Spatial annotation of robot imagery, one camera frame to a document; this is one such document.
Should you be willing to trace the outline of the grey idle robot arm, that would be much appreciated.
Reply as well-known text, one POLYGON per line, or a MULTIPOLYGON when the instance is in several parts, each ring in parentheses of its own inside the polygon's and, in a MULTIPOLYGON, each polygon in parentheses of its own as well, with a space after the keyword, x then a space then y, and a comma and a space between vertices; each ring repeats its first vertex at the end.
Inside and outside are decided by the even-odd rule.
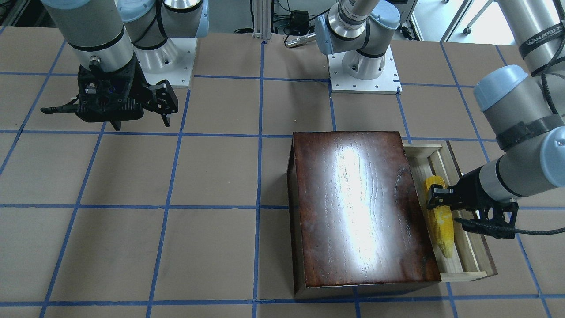
POLYGON ((76 115, 87 123, 159 115, 166 127, 178 112, 170 81, 183 54, 174 38, 204 38, 207 0, 43 0, 49 16, 79 59, 77 96, 44 114, 76 115))

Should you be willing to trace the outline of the black gripper working arm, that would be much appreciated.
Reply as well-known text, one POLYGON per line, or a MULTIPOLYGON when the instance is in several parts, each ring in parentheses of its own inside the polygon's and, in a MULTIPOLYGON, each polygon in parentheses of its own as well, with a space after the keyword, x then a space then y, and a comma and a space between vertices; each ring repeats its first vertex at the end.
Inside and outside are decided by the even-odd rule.
POLYGON ((519 206, 512 197, 497 201, 493 194, 487 193, 491 176, 496 189, 501 187, 505 192, 495 172, 488 167, 479 167, 462 176, 454 186, 430 185, 426 208, 451 207, 454 211, 478 212, 478 217, 471 221, 516 221, 519 206))

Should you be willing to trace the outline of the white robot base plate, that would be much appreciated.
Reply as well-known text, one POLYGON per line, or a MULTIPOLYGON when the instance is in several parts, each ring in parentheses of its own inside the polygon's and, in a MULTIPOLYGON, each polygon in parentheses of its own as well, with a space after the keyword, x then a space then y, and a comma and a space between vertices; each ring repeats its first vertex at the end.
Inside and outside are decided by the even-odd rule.
POLYGON ((351 51, 328 56, 331 90, 335 93, 400 94, 403 92, 392 49, 377 58, 351 51))

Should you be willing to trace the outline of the grey robot arm with corn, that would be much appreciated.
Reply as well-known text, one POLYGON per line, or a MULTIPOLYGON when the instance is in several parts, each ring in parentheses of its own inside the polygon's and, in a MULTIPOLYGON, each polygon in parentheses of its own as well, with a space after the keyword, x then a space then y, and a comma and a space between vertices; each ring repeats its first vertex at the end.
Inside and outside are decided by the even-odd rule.
MULTIPOLYGON (((504 155, 451 187, 426 186, 427 207, 496 213, 517 211, 516 200, 564 186, 564 2, 498 2, 528 71, 504 66, 481 79, 474 96, 504 155)), ((341 0, 317 17, 317 46, 345 52, 352 77, 375 79, 399 24, 381 0, 341 0)))

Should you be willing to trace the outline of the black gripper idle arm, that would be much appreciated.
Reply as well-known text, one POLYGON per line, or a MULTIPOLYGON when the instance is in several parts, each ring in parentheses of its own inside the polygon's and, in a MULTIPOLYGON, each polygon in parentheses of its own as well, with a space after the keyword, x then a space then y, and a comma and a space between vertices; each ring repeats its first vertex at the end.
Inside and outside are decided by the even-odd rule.
POLYGON ((170 81, 164 79, 147 85, 135 57, 121 69, 105 74, 96 75, 80 66, 77 84, 79 104, 75 115, 89 123, 108 121, 115 131, 121 130, 121 121, 143 117, 140 96, 146 87, 149 92, 146 109, 159 114, 165 127, 170 127, 171 115, 178 112, 178 98, 170 81))

